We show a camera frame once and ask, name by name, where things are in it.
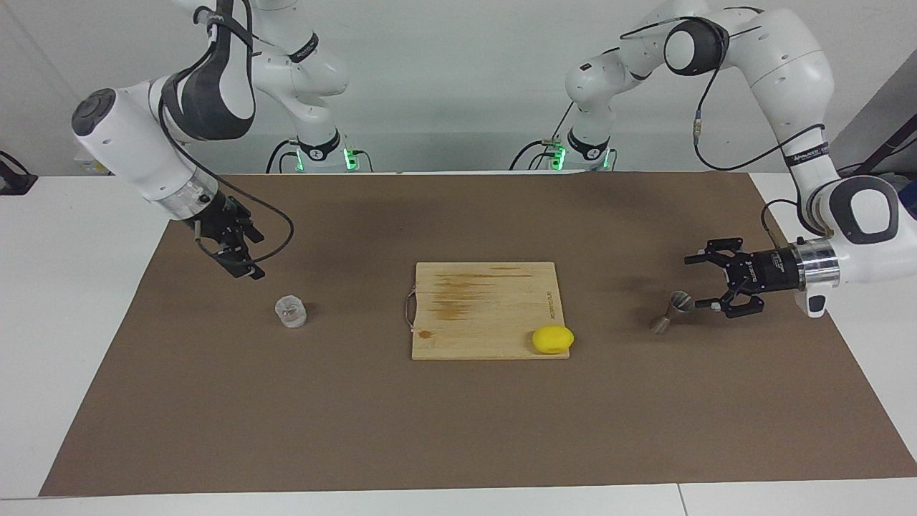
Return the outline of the small clear glass cup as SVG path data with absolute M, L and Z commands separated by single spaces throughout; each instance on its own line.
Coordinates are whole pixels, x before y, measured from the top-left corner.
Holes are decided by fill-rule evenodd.
M 284 327 L 295 329 L 307 323 L 307 310 L 304 303 L 296 296 L 279 298 L 274 305 L 275 313 Z

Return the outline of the bamboo cutting board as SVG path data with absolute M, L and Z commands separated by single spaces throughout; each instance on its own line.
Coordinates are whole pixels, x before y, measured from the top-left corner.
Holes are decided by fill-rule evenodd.
M 413 360 L 566 360 L 534 333 L 565 325 L 554 262 L 417 262 Z

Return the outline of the black clamp mount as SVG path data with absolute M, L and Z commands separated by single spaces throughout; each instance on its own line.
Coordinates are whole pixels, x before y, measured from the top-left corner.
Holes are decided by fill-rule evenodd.
M 23 196 L 39 179 L 15 157 L 0 150 L 0 196 Z

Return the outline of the steel double jigger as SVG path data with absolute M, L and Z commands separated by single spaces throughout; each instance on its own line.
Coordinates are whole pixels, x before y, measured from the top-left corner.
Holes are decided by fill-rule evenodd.
M 681 290 L 672 292 L 668 298 L 665 312 L 652 320 L 650 330 L 655 335 L 664 335 L 672 323 L 694 313 L 695 310 L 695 300 L 688 292 Z

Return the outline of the black stand pole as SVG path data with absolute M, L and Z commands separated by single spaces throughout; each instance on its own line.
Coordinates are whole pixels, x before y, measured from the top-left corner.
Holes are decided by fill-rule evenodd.
M 881 147 L 878 147 L 871 156 L 859 163 L 850 164 L 837 170 L 842 178 L 861 176 L 861 174 L 875 174 L 877 168 L 888 157 L 896 156 L 901 151 L 917 143 L 917 113 L 912 115 L 894 134 L 891 135 Z

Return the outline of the brown table mat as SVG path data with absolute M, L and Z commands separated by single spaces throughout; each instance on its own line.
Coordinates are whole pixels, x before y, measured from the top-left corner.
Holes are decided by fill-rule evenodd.
M 294 241 L 233 279 L 167 226 L 42 495 L 917 477 L 835 324 L 792 293 L 648 329 L 674 290 L 723 294 L 685 255 L 767 245 L 747 176 L 233 182 Z M 417 262 L 554 262 L 570 358 L 412 360 Z

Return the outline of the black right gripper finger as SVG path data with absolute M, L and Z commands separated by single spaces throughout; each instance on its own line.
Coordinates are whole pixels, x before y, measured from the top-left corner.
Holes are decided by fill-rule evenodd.
M 246 247 L 223 246 L 213 256 L 213 260 L 233 278 L 250 277 L 252 280 L 259 280 L 266 275 L 259 265 L 250 264 L 250 256 Z
M 258 244 L 264 241 L 264 235 L 255 227 L 251 219 L 251 212 L 246 208 L 236 208 L 234 215 L 234 228 L 242 236 Z

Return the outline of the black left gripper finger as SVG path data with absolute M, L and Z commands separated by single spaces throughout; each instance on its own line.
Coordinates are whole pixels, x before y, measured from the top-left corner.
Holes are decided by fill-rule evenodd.
M 727 319 L 737 319 L 748 315 L 759 314 L 764 309 L 764 301 L 759 296 L 763 290 L 759 287 L 736 287 L 727 290 L 723 296 L 715 298 L 702 298 L 695 300 L 695 308 L 713 308 L 725 314 Z M 734 300 L 739 296 L 747 296 L 748 300 L 742 304 L 734 304 Z
M 742 254 L 743 239 L 709 239 L 704 248 L 700 249 L 697 254 L 684 257 L 685 265 L 701 264 L 710 262 L 717 267 L 727 267 L 736 260 L 740 260 Z

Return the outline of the yellow lemon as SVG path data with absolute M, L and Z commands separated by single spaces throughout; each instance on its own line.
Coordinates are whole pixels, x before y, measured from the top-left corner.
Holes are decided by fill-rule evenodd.
M 575 343 L 575 335 L 564 325 L 547 325 L 532 333 L 531 343 L 540 355 L 566 355 Z

